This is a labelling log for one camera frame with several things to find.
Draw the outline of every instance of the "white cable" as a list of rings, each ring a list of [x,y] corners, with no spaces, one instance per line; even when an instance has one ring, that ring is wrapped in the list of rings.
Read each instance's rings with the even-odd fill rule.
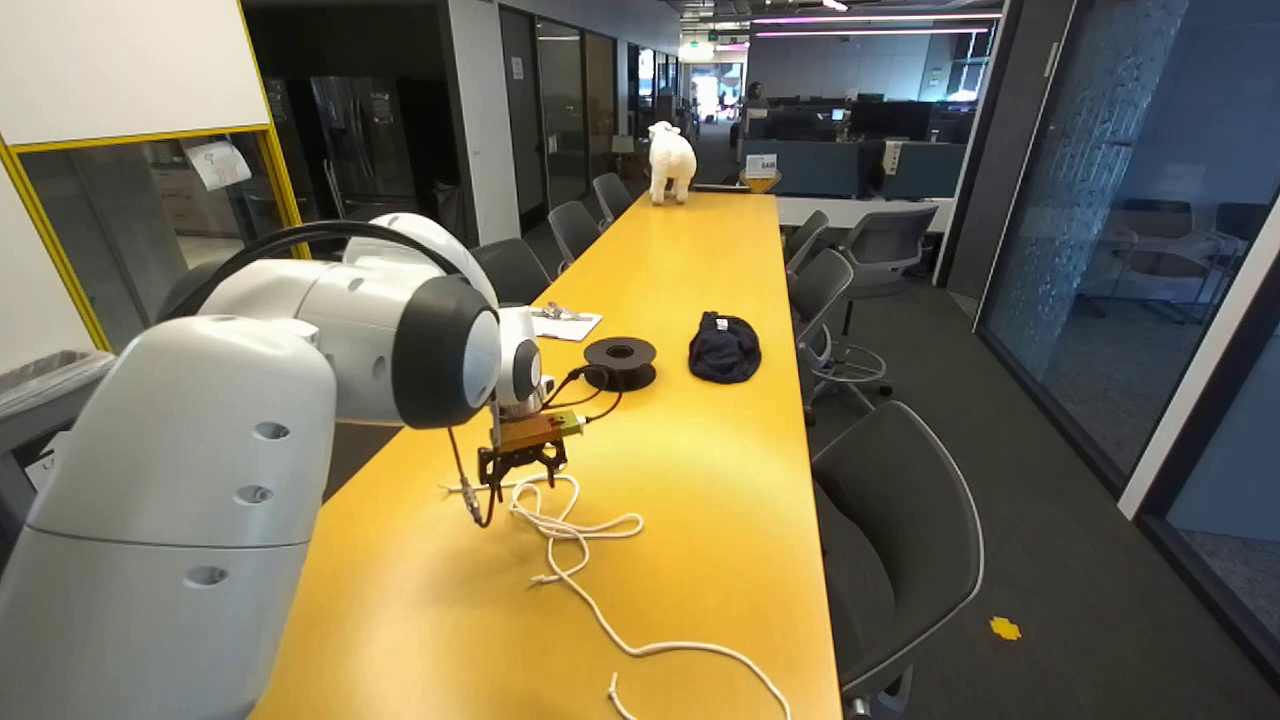
[[[622,654],[622,655],[663,655],[663,654],[712,654],[722,660],[742,663],[763,688],[766,697],[785,709],[785,716],[792,720],[792,701],[776,688],[776,681],[742,654],[729,650],[729,645],[707,645],[707,639],[650,639],[650,645],[629,645],[612,622],[602,617],[602,609],[595,604],[595,598],[574,579],[574,573],[582,573],[591,563],[591,539],[629,539],[643,533],[643,518],[641,511],[622,511],[617,520],[602,523],[568,523],[568,511],[579,502],[579,482],[558,473],[558,484],[568,484],[568,504],[554,518],[544,518],[544,492],[530,484],[514,484],[514,492],[508,496],[508,511],[529,520],[539,537],[544,537],[544,557],[550,578],[530,578],[530,584],[563,584],[571,590],[574,600],[589,604],[589,611],[595,617],[595,626],[602,628],[602,635]],[[574,543],[579,562],[571,569],[558,563],[554,543]],[[637,720],[637,714],[629,714],[629,703],[617,691],[617,671],[607,681],[607,703],[622,716]]]

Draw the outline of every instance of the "small device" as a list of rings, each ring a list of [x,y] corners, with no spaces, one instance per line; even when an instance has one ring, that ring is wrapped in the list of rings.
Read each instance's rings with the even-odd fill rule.
[[[650,344],[641,336],[602,336],[589,344],[589,384],[602,393],[637,393],[657,380]]]

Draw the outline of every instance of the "gray carpet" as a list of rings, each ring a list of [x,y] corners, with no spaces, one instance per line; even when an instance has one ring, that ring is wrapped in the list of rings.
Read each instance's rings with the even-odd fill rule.
[[[942,293],[858,301],[857,340],[893,361],[895,398],[949,442],[986,523],[979,600],[919,650],[917,720],[1280,716],[1280,691]],[[990,639],[996,611],[1018,645]]]

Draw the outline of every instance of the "black object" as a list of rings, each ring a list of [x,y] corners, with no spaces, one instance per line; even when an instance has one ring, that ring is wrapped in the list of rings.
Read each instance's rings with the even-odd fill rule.
[[[484,408],[466,398],[466,353],[461,353],[484,318],[488,301],[461,276],[432,276],[411,293],[390,350],[390,398],[408,428],[461,423]]]
[[[589,344],[582,357],[589,357],[582,378],[591,389],[637,393],[657,380],[657,369],[650,369],[657,353],[641,336],[602,336]]]
[[[742,384],[759,369],[759,336],[747,322],[703,311],[689,340],[689,371],[712,384]]]

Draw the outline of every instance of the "yellow frame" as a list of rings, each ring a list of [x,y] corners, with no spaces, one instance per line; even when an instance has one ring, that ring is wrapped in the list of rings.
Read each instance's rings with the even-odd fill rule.
[[[18,192],[18,203],[28,208],[36,232],[39,232],[39,243],[54,269],[54,276],[64,280],[64,293],[69,301],[77,306],[79,311],[79,323],[83,331],[91,336],[96,350],[105,353],[116,353],[108,331],[105,331],[105,322],[96,318],[87,293],[83,293],[83,280],[71,266],[71,257],[64,252],[64,241],[60,232],[51,227],[43,203],[39,203],[39,192],[22,169],[28,155],[49,155],[49,153],[98,153],[98,147],[140,147],[140,143],[190,143],[190,139],[222,139],[222,137],[250,137],[261,155],[264,155],[264,174],[268,174],[268,190],[273,190],[273,201],[276,201],[276,218],[283,227],[297,227],[303,218],[297,208],[297,197],[293,197],[293,178],[289,178],[289,159],[283,159],[283,147],[281,147],[281,133],[276,125],[241,125],[241,127],[185,127],[185,133],[140,133],[140,137],[91,137],[91,139],[49,139],[49,143],[3,143],[0,139],[0,159]]]
[[[87,293],[83,293],[83,285],[79,285],[79,276],[77,276],[77,269],[71,269],[71,262],[69,262],[69,252],[64,252],[43,203],[39,203],[39,197],[36,197],[36,186],[22,174],[18,155],[3,143],[3,137],[0,137],[0,166],[3,166],[3,174],[8,174],[8,181],[16,190],[16,201],[22,203],[32,227],[36,227],[43,252],[49,252],[51,273],[64,285],[64,293],[69,293],[87,340],[96,350],[112,353],[112,340],[108,340],[108,331],[105,331],[105,323],[98,323],[98,318],[96,318],[96,310],[91,310],[91,301],[87,301]]]

